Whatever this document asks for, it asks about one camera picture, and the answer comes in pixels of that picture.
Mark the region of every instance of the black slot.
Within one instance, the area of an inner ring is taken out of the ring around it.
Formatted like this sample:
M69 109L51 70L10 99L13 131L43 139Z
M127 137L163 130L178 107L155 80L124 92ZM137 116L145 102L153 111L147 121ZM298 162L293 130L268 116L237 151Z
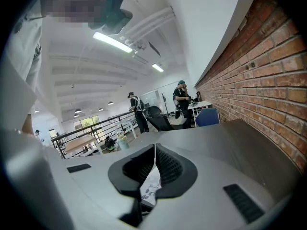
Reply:
M237 184L223 187L247 223L257 220L264 211Z
M88 163L84 163L76 166L67 167L67 170L69 173L74 173L88 168L91 168L91 165L89 165Z

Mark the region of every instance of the white ceiling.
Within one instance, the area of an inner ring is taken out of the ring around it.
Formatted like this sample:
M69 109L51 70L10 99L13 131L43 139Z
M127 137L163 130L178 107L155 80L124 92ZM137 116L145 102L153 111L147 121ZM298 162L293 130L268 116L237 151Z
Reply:
M131 11L133 18L113 38L124 43L119 37L127 30L167 7L166 0L124 0L121 8ZM43 62L50 67L52 88L62 115L76 108L106 108L120 88L143 77L159 76L161 73L152 68L153 63L158 63L168 72L185 67L174 21L163 24L142 39L150 42L161 54L159 56L149 46L139 50L137 55L145 59L146 64L132 57L134 51L128 54L93 39L93 35L94 31L84 23L64 23L53 18L44 20L42 48L47 48L48 54L43 54Z

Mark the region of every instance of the ceiling light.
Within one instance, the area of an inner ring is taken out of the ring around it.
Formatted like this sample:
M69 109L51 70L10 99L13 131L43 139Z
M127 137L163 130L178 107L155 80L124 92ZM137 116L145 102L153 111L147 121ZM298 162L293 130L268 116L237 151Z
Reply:
M127 53L130 53L132 51L131 48L129 48L127 45L124 45L122 43L120 43L119 41L111 38L111 37L108 37L106 35L103 35L102 33L99 33L99 32L95 32L94 35L93 35L93 38L95 39L98 39L100 41L103 41L107 44L111 44L112 46L114 47L117 47Z
M157 64L153 64L152 67L153 67L153 68L156 68L159 72L163 72L163 71L164 71L164 70L163 70L161 67L159 67Z

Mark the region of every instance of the office chair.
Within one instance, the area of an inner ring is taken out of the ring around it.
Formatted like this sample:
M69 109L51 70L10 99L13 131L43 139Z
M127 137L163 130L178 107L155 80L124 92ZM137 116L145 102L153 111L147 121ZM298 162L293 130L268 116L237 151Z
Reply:
M183 129L183 124L180 125L171 125L165 115L158 114L153 115L147 118L148 122L151 123L153 127L155 127L158 131L169 131L169 130L177 130Z
M220 123L220 117L217 109L215 108L204 108L201 112L197 115L196 124L199 127L208 126L208 125L215 125Z
M146 117L152 117L153 115L161 114L161 110L160 110L159 107L157 107L155 105L148 106L148 107L145 107L144 114L145 114Z

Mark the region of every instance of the black chair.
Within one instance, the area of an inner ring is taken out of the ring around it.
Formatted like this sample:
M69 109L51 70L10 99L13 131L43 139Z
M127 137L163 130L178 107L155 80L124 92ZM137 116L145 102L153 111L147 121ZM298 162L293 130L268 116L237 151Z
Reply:
M171 125L165 115L158 114L153 115L151 117L147 117L147 120L153 127L155 127L158 131L169 131L169 130L177 130L183 129L182 125Z
M153 115L161 114L161 110L159 107L153 105L144 108L144 114L147 117L152 117Z

